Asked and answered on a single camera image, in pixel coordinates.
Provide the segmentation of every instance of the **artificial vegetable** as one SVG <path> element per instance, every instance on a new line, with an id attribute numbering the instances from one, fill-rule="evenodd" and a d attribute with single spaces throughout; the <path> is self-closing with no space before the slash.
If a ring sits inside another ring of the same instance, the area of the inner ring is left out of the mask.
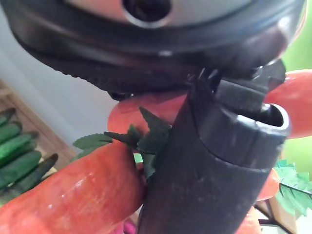
<path id="1" fill-rule="evenodd" d="M 143 194 L 132 152 L 113 142 L 4 205 L 0 233 L 109 234 L 140 207 Z"/>
<path id="2" fill-rule="evenodd" d="M 0 189 L 33 170 L 38 165 L 40 158 L 41 153 L 39 151 L 32 151 L 0 168 Z"/>
<path id="3" fill-rule="evenodd" d="M 267 103 L 282 106 L 289 114 L 292 132 L 289 138 L 312 135 L 312 70 L 288 72 L 286 81 L 272 90 Z"/>

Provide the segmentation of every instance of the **cucumber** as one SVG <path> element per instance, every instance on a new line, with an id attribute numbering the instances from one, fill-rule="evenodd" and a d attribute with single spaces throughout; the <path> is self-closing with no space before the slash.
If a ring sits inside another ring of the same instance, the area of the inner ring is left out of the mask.
<path id="1" fill-rule="evenodd" d="M 40 159 L 41 153 L 32 151 L 0 168 L 0 189 L 21 179 L 32 171 L 38 165 Z"/>
<path id="2" fill-rule="evenodd" d="M 0 112 L 0 126 L 6 124 L 11 117 L 15 114 L 16 109 L 15 108 L 9 108 L 5 111 Z"/>
<path id="3" fill-rule="evenodd" d="M 56 172 L 53 172 L 52 174 L 50 175 L 47 175 L 45 177 L 43 177 L 37 184 L 35 184 L 31 189 L 33 189 L 34 187 L 36 187 L 37 185 L 39 185 L 41 182 L 45 181 L 47 178 L 49 178 L 50 176 L 54 175 Z"/>
<path id="4" fill-rule="evenodd" d="M 7 162 L 14 151 L 29 143 L 37 135 L 37 133 L 25 133 L 0 145 L 0 165 Z"/>
<path id="5" fill-rule="evenodd" d="M 26 144 L 26 145 L 18 148 L 17 150 L 15 150 L 10 155 L 10 158 L 11 159 L 17 158 L 18 156 L 21 156 L 21 155 L 24 155 L 30 151 L 33 151 L 36 147 L 37 147 L 37 143 L 34 140 L 32 140 L 28 144 Z"/>
<path id="6" fill-rule="evenodd" d="M 39 163 L 31 173 L 0 192 L 0 207 L 10 200 L 33 188 L 41 178 L 54 166 L 59 156 L 54 154 Z"/>
<path id="7" fill-rule="evenodd" d="M 7 123 L 0 127 L 0 144 L 16 137 L 21 133 L 22 125 L 19 122 Z"/>

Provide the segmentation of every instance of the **white wall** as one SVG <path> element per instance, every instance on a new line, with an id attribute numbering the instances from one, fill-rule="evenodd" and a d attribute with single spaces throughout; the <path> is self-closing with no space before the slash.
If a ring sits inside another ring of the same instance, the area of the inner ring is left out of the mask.
<path id="1" fill-rule="evenodd" d="M 13 38 L 2 10 L 0 79 L 68 144 L 106 130 L 109 112 L 116 103 L 106 92 L 54 71 L 26 53 Z"/>

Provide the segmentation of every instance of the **camera lens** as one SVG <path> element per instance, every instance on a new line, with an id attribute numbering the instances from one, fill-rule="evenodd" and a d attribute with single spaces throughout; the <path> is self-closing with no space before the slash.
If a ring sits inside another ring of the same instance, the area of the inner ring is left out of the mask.
<path id="1" fill-rule="evenodd" d="M 123 0 L 125 10 L 145 23 L 164 19 L 171 10 L 170 0 Z"/>

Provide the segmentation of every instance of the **artificial leaf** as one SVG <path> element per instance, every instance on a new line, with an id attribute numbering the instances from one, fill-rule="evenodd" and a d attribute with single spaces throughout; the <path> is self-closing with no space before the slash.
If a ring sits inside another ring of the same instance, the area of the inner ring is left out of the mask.
<path id="1" fill-rule="evenodd" d="M 295 215 L 295 208 L 294 205 L 289 201 L 287 197 L 283 195 L 283 188 L 280 188 L 280 191 L 275 196 L 278 203 L 284 208 L 285 211 L 290 213 L 291 215 Z"/>
<path id="2" fill-rule="evenodd" d="M 148 124 L 149 129 L 167 129 L 170 130 L 171 129 L 171 125 L 166 123 L 165 121 L 163 121 L 161 118 L 155 116 L 153 113 L 151 113 L 150 111 L 148 111 L 147 109 L 140 107 L 139 108 L 141 111 L 141 114 L 143 116 L 143 118 L 145 119 L 145 121 Z"/>
<path id="3" fill-rule="evenodd" d="M 133 149 L 137 148 L 137 143 L 142 138 L 141 133 L 135 128 L 134 125 L 130 125 L 128 132 L 126 134 L 119 134 L 119 133 L 111 133 L 105 132 L 105 135 L 111 137 L 112 139 L 119 140 L 122 143 L 127 144 Z"/>
<path id="4" fill-rule="evenodd" d="M 146 154 L 157 154 L 166 144 L 169 132 L 151 130 L 137 144 L 137 149 Z"/>
<path id="5" fill-rule="evenodd" d="M 98 147 L 91 147 L 91 148 L 88 148 L 88 149 L 85 149 L 83 152 L 81 152 L 80 154 L 78 154 L 76 157 L 72 158 L 72 162 L 82 158 L 82 157 L 85 157 L 87 156 L 88 154 L 92 153 L 94 150 L 96 150 Z"/>
<path id="6" fill-rule="evenodd" d="M 288 164 L 286 160 L 279 161 L 275 170 L 280 178 L 280 191 L 276 195 L 278 202 L 292 215 L 298 210 L 306 216 L 307 209 L 312 208 L 309 173 L 297 173 L 295 164 Z"/>
<path id="7" fill-rule="evenodd" d="M 127 134 L 129 135 L 129 137 L 131 139 L 133 139 L 133 141 L 137 144 L 141 138 L 142 138 L 142 134 L 136 129 L 136 127 L 131 124 L 129 129 L 128 129 L 128 132 Z"/>
<path id="8" fill-rule="evenodd" d="M 112 142 L 113 140 L 105 134 L 92 134 L 76 140 L 73 145 L 79 149 L 86 150 L 95 147 L 99 148 Z"/>
<path id="9" fill-rule="evenodd" d="M 287 166 L 287 160 L 283 159 L 283 160 L 279 160 L 278 162 L 276 162 L 275 167 L 286 167 Z"/>
<path id="10" fill-rule="evenodd" d="M 167 143 L 171 125 L 144 108 L 140 108 L 140 111 L 150 131 L 137 143 L 137 149 L 146 154 L 156 155 Z"/>
<path id="11" fill-rule="evenodd" d="M 309 183 L 310 180 L 310 173 L 309 172 L 300 172 L 297 174 L 297 176 L 304 180 L 306 183 Z"/>
<path id="12" fill-rule="evenodd" d="M 153 161 L 155 159 L 155 155 L 141 154 L 143 163 L 144 163 L 144 172 L 146 179 L 149 178 L 155 173 L 155 168 L 153 167 Z"/>

